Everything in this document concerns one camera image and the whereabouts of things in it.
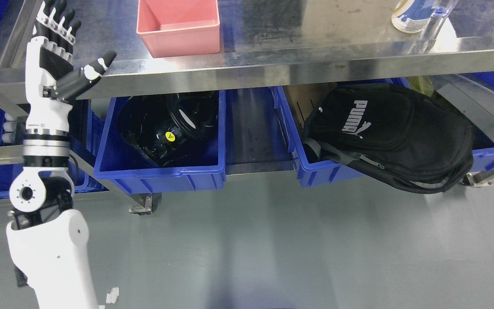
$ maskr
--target black backpack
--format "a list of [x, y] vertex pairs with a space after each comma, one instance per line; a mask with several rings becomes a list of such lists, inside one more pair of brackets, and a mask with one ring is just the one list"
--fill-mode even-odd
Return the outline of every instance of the black backpack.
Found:
[[309, 161], [333, 160], [400, 190], [445, 192], [472, 168], [473, 129], [460, 114], [393, 84], [340, 86], [304, 127]]

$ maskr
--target zipper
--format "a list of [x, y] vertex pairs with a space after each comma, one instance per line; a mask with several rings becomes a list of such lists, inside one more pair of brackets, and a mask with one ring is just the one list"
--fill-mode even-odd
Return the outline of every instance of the zipper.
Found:
[[367, 162], [368, 164], [371, 164], [372, 166], [376, 166], [378, 168], [380, 168], [381, 170], [384, 170], [384, 166], [378, 162], [375, 162], [371, 159], [369, 159], [367, 156], [365, 156], [364, 154], [362, 154], [360, 157], [359, 157], [360, 160], [363, 160], [365, 162]]

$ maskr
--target robotic hand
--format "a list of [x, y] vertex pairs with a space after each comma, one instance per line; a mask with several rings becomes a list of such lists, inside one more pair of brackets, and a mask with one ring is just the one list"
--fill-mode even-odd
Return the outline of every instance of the robotic hand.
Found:
[[[24, 170], [10, 186], [14, 221], [6, 226], [17, 278], [27, 280], [41, 309], [98, 308], [90, 275], [83, 215], [72, 209], [74, 183], [68, 113], [114, 60], [108, 51], [82, 68], [71, 64], [81, 22], [66, 0], [44, 0], [26, 47], [26, 98], [31, 106], [24, 137]], [[43, 219], [41, 211], [59, 215]]]

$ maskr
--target gray floor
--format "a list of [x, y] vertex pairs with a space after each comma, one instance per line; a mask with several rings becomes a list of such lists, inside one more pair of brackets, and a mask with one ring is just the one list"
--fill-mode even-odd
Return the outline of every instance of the gray floor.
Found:
[[[408, 194], [360, 178], [301, 190], [261, 176], [163, 195], [151, 216], [80, 203], [100, 304], [158, 309], [494, 308], [494, 186]], [[0, 308], [18, 289], [0, 208]]]

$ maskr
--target yellow sticker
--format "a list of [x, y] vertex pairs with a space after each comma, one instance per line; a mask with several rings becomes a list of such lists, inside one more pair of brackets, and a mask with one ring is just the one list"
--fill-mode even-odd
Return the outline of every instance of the yellow sticker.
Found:
[[174, 142], [175, 141], [175, 135], [171, 132], [167, 132], [165, 133], [165, 137], [167, 137], [167, 140], [170, 141], [170, 142]]

